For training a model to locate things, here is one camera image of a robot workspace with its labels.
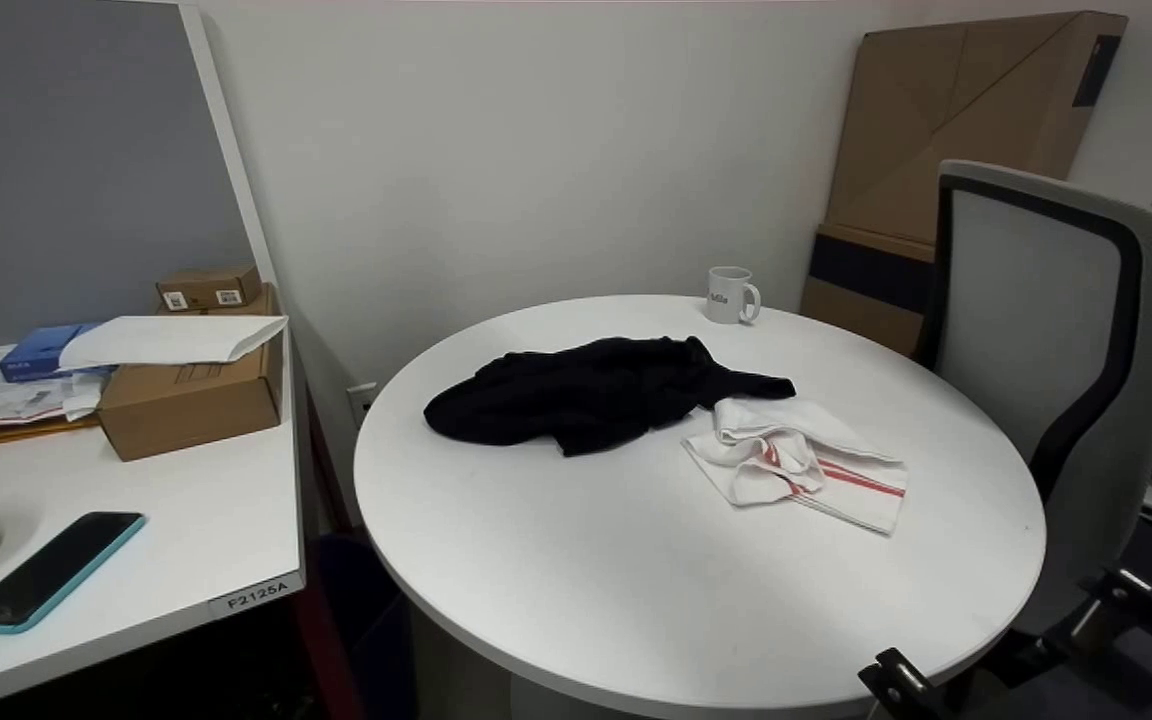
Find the black t-shirt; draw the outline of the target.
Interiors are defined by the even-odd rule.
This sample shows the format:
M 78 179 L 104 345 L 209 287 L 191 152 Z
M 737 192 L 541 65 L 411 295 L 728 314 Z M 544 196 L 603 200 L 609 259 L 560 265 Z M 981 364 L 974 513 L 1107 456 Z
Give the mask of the black t-shirt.
M 425 406 L 431 433 L 468 445 L 551 438 L 594 456 L 720 401 L 791 401 L 786 377 L 726 369 L 696 336 L 609 336 L 564 352 L 506 352 Z

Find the round white table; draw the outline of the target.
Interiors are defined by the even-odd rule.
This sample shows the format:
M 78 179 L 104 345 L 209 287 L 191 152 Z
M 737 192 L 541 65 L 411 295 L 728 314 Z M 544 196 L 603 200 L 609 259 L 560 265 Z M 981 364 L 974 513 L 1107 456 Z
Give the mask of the round white table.
M 737 513 L 667 433 L 569 459 L 425 423 L 482 364 L 602 336 L 696 336 L 728 369 L 791 380 L 903 459 L 901 524 Z M 696 295 L 556 302 L 443 336 L 377 396 L 352 477 L 382 560 L 448 637 L 663 720 L 852 715 L 883 648 L 952 678 L 1022 618 L 1049 549 L 1022 453 L 940 377 L 798 314 L 711 325 Z

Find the white mug on round table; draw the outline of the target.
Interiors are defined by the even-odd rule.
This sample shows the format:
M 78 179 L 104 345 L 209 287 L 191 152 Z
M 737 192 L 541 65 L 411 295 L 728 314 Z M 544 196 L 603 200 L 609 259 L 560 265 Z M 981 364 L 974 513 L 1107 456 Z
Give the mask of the white mug on round table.
M 740 265 L 711 265 L 708 267 L 708 302 L 705 315 L 715 325 L 753 325 L 766 302 L 748 267 Z

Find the white red striped towel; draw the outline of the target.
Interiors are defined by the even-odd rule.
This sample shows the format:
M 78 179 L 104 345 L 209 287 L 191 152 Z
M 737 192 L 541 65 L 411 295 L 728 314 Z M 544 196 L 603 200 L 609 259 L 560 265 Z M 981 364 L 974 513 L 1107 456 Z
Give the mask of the white red striped towel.
M 675 442 L 737 513 L 802 506 L 891 537 L 909 501 L 903 459 L 809 401 L 720 401 Z

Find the small brown cardboard box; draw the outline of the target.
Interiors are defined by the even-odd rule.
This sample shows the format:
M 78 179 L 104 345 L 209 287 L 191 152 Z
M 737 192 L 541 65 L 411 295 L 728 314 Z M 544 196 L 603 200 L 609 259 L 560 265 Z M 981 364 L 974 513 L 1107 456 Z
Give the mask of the small brown cardboard box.
M 253 267 L 189 267 L 157 282 L 164 314 L 246 310 L 262 295 Z

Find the white desk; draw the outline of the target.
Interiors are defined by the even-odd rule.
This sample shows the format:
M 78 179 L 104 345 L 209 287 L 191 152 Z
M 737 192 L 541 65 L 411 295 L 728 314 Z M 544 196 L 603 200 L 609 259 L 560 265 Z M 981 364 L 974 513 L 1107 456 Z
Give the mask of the white desk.
M 0 699 L 306 587 L 306 394 L 285 348 L 280 423 L 122 459 L 102 430 L 0 445 L 0 576 L 83 513 L 141 513 L 37 630 L 0 637 Z

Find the white papers on box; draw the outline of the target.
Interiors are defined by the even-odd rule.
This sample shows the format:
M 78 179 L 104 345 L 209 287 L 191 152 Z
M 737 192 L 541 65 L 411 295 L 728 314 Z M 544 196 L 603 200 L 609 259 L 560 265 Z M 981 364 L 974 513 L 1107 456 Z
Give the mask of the white papers on box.
M 228 364 L 280 333 L 280 315 L 118 315 L 70 339 L 60 369 Z

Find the large brown cardboard box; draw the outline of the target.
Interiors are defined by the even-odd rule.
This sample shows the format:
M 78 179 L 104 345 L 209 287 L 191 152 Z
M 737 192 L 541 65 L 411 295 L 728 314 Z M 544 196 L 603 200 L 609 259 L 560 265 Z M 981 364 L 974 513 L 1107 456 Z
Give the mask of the large brown cardboard box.
M 104 380 L 102 430 L 122 459 L 182 453 L 280 422 L 280 345 L 228 364 L 129 364 Z

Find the grey office chair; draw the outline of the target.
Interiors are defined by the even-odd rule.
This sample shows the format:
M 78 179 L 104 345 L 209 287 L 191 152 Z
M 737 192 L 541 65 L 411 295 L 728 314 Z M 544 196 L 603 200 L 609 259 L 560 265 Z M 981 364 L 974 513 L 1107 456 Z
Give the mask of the grey office chair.
M 1125 560 L 1152 481 L 1152 210 L 985 159 L 938 173 L 938 259 L 915 359 L 1025 456 L 1040 633 Z

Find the grey desk partition panel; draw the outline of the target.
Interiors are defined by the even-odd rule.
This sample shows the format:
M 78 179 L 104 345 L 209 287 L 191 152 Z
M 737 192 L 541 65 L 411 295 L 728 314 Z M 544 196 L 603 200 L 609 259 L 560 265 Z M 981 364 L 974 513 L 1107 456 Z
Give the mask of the grey desk partition panel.
M 0 345 L 255 267 L 182 6 L 0 0 Z

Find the blue box on desk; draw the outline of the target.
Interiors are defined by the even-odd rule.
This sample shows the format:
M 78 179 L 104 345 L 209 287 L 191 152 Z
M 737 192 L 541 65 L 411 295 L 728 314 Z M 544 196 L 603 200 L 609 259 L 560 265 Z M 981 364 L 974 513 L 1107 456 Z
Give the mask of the blue box on desk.
M 3 359 L 0 377 L 9 383 L 56 380 L 63 348 L 83 336 L 83 325 L 49 325 L 15 339 Z

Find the turquoise smartphone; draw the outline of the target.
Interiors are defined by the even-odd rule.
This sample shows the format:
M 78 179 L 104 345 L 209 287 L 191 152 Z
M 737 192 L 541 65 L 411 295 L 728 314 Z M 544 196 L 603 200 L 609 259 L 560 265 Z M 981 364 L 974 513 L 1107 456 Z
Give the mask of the turquoise smartphone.
M 83 513 L 0 579 L 0 637 L 37 630 L 141 528 L 144 513 Z

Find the flat cardboard sheet against wall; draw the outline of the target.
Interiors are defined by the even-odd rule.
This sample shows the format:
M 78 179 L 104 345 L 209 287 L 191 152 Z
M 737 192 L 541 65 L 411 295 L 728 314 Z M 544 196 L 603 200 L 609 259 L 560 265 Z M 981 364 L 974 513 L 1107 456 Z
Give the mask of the flat cardboard sheet against wall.
M 944 159 L 1069 177 L 1128 22 L 1049 11 L 868 31 L 802 314 L 913 352 Z

